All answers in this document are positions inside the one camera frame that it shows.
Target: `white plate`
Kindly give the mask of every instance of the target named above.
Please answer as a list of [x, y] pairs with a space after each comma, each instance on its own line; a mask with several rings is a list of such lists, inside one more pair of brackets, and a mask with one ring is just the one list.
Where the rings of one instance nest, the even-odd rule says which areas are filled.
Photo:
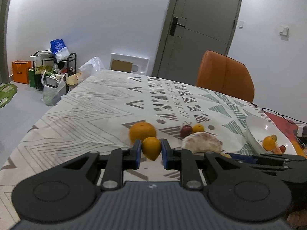
[[257, 154], [267, 152], [262, 147], [263, 139], [267, 136], [276, 135], [278, 146], [284, 145], [286, 147], [284, 154], [296, 155], [296, 151], [290, 140], [275, 125], [266, 121], [264, 118], [250, 115], [246, 118], [246, 124], [246, 137]]

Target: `wall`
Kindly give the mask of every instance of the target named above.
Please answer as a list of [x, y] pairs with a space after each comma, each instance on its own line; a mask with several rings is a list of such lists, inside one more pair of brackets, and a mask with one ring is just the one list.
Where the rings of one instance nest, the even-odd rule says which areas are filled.
[[[254, 103], [307, 121], [307, 0], [242, 0], [228, 56], [244, 63]], [[289, 38], [279, 35], [289, 27]]]
[[50, 41], [63, 38], [78, 66], [111, 53], [149, 59], [151, 74], [169, 0], [11, 0], [7, 59], [28, 60]]

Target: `leather chair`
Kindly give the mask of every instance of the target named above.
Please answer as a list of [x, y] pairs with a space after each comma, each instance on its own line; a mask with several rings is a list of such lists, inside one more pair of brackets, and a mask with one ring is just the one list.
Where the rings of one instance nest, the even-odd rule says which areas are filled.
[[250, 103], [254, 99], [254, 84], [245, 65], [210, 50], [202, 59], [196, 86]]

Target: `floor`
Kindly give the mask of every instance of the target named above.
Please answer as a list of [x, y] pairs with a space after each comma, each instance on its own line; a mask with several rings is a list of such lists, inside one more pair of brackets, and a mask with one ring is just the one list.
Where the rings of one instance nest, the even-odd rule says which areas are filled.
[[0, 109], [0, 167], [27, 131], [51, 108], [41, 101], [43, 92], [26, 84], [11, 83], [18, 90], [13, 99]]

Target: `blue plastic package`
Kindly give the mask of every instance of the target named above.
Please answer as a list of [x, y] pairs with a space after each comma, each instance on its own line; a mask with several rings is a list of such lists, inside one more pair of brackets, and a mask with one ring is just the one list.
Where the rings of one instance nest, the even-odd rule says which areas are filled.
[[63, 39], [50, 41], [50, 45], [51, 45], [51, 52], [56, 56], [56, 60], [58, 63], [61, 60], [65, 60], [70, 55]]

